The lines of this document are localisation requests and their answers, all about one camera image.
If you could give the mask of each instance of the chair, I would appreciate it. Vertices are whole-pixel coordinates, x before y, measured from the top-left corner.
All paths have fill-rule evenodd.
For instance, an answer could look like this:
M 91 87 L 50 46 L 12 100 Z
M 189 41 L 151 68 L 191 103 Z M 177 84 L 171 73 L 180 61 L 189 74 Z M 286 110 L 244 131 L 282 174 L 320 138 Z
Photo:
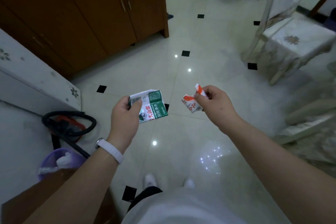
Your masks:
M 270 85 L 306 65 L 313 57 L 329 52 L 335 32 L 314 22 L 292 18 L 300 0 L 267 0 L 260 25 L 250 48 L 241 60 L 250 58 L 259 39 L 265 42 L 257 55 L 267 60 Z

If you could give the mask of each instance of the red and white wrapper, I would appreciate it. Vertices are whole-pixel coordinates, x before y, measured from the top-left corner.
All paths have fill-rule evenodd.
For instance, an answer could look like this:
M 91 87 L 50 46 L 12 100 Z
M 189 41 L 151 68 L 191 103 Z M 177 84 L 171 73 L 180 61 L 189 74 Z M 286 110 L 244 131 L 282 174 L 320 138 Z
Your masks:
M 205 94 L 204 90 L 199 84 L 196 84 L 195 88 L 196 93 L 199 93 L 208 98 L 207 94 Z M 185 95 L 182 99 L 182 102 L 185 104 L 186 107 L 188 107 L 189 111 L 191 111 L 192 113 L 203 110 L 203 108 L 197 103 L 194 96 Z

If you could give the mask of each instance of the sneaker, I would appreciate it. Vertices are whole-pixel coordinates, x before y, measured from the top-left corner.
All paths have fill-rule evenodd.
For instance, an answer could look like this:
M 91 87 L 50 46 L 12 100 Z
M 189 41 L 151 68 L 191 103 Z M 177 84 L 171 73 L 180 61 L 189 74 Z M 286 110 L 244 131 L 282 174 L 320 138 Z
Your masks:
M 190 177 L 187 177 L 184 180 L 183 188 L 187 188 L 187 189 L 194 189 L 194 188 L 196 188 L 194 180 L 191 179 Z
M 158 183 L 157 183 L 153 174 L 151 174 L 151 173 L 146 174 L 146 176 L 145 176 L 145 188 L 152 187 L 152 186 L 157 187 Z

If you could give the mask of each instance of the purple bucket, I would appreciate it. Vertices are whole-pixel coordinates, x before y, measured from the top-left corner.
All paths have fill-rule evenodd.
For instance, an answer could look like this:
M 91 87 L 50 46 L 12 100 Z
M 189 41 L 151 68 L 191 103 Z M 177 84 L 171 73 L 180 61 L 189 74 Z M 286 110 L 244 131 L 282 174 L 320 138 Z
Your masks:
M 60 148 L 49 154 L 42 162 L 41 167 L 57 167 L 56 160 L 65 156 L 65 153 L 67 152 L 71 154 L 71 168 L 79 168 L 86 161 L 86 158 L 84 158 L 82 155 L 69 149 Z M 38 176 L 41 181 L 45 178 L 46 174 Z

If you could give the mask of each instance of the cabinet handle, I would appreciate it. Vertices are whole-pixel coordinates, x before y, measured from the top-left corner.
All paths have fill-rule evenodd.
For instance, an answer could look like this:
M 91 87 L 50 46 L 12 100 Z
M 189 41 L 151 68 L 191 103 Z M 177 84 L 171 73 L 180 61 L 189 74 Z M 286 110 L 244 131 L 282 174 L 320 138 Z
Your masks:
M 132 10 L 132 7 L 131 7 L 131 3 L 130 3 L 130 1 L 129 1 L 129 0 L 127 0 L 127 2 L 128 2 L 129 9 L 130 9 L 130 10 Z
M 125 6 L 124 6 L 124 3 L 123 3 L 123 1 L 122 1 L 122 0 L 120 0 L 120 2 L 121 2 L 121 5 L 123 6 L 124 12 L 126 12 L 126 9 L 125 9 Z
M 48 42 L 48 44 L 53 45 L 53 43 L 50 42 L 50 41 L 49 41 L 43 34 L 41 34 L 41 37 L 43 37 L 44 40 L 45 40 L 46 42 Z
M 44 48 L 44 45 L 39 40 L 37 40 L 36 37 L 33 36 L 33 39 L 35 40 L 36 43 L 38 43 L 38 45 Z

